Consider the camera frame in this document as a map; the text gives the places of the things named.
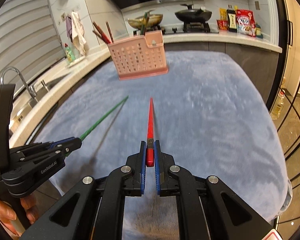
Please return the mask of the person's left hand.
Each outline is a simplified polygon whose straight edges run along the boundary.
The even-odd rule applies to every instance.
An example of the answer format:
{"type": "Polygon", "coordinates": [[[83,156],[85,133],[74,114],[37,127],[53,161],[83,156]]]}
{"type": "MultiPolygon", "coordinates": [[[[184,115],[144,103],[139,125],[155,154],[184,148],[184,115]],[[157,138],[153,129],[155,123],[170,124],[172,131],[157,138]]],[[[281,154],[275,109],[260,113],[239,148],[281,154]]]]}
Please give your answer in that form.
{"type": "MultiPolygon", "coordinates": [[[[33,224],[39,218],[39,210],[37,207],[37,199],[34,194],[30,194],[25,198],[19,199],[22,207],[26,211],[26,216],[31,224],[33,224]]],[[[15,211],[0,200],[0,223],[4,226],[6,232],[12,237],[12,239],[19,239],[21,232],[18,232],[11,221],[16,220],[17,215],[15,211]]]]}

